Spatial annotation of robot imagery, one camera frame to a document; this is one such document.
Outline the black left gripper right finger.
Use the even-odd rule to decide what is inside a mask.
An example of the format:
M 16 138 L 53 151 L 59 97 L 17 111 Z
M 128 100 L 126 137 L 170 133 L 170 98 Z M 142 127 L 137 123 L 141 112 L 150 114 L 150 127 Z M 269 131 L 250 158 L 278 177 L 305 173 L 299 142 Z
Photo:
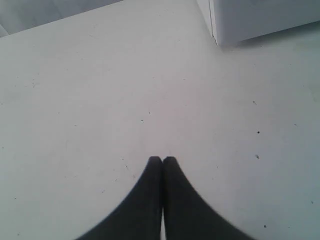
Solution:
M 167 240 L 249 240 L 197 193 L 177 159 L 163 160 L 163 212 Z

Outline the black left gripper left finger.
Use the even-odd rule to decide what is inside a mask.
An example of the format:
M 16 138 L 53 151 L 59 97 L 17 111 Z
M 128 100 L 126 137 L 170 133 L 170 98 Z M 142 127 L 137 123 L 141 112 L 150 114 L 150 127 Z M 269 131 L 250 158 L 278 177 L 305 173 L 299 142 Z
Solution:
M 82 240 L 159 240 L 163 212 L 163 162 L 151 156 L 125 199 Z

